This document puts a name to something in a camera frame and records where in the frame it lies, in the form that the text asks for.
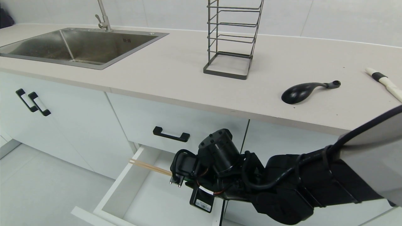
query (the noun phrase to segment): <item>beige countertop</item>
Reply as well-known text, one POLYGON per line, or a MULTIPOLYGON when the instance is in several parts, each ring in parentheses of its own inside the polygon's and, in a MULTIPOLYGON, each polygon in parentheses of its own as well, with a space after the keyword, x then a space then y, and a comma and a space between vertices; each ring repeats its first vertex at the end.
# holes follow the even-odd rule
MULTIPOLYGON (((96 28, 15 25, 0 30, 0 46, 66 27, 96 28)), ((402 88, 402 48, 260 35, 248 79, 237 80, 203 73, 206 32, 113 28, 170 34, 104 70, 0 57, 0 71, 337 135, 400 104, 364 69, 402 88), (334 80, 340 88, 302 103, 281 100, 293 85, 334 80)))

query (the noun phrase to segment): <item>black wire rack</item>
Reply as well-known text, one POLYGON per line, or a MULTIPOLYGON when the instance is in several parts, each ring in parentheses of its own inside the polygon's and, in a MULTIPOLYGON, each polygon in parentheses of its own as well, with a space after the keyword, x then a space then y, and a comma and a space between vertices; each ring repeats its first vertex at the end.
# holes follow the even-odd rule
POLYGON ((258 28, 261 20, 261 13, 263 10, 264 0, 261 0, 256 7, 234 7, 234 6, 220 6, 219 0, 208 0, 208 63, 204 66, 203 72, 206 74, 212 74, 217 76, 224 76, 236 79, 247 79, 248 72, 251 67, 251 61, 253 59, 255 43, 257 39, 258 28), (231 23, 231 22, 220 22, 219 14, 222 12, 233 12, 233 13, 256 13, 258 14, 258 19, 255 23, 231 23), (236 27, 247 27, 249 29, 254 28, 252 34, 242 34, 242 35, 231 35, 228 33, 223 33, 219 30, 220 26, 236 26, 236 27), (234 53, 227 51, 218 50, 218 41, 230 41, 237 43, 247 43, 251 45, 251 51, 249 54, 244 53, 234 53), (223 72, 221 70, 213 70, 209 67, 217 56, 229 56, 235 58, 245 58, 248 59, 248 68, 245 74, 234 74, 231 72, 223 72))

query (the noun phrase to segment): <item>chopsticks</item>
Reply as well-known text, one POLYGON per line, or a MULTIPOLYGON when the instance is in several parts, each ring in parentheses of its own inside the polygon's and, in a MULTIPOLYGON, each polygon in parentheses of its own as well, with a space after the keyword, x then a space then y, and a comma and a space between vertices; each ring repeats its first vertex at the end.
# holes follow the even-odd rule
POLYGON ((153 166, 153 165, 148 164, 146 162, 141 162, 141 161, 136 160, 136 159, 130 159, 130 163, 133 164, 133 165, 142 167, 142 168, 146 168, 146 169, 155 171, 157 173, 162 173, 162 174, 165 174, 165 175, 170 176, 170 177, 172 176, 172 172, 164 170, 164 169, 156 167, 156 166, 153 166))

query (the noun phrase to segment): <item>floor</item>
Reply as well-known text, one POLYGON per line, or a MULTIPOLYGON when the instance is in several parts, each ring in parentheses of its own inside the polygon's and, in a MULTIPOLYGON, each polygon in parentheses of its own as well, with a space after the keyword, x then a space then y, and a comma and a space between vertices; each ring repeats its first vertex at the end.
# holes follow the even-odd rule
POLYGON ((21 144, 0 160, 0 225, 90 226, 70 212, 92 212, 113 182, 21 144))

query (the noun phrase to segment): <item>sink basin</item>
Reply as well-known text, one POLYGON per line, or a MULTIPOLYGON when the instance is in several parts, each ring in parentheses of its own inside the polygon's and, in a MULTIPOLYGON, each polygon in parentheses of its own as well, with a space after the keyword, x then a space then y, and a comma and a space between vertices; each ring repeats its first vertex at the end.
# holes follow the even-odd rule
POLYGON ((0 56, 102 70, 168 33, 66 28, 0 47, 0 56))

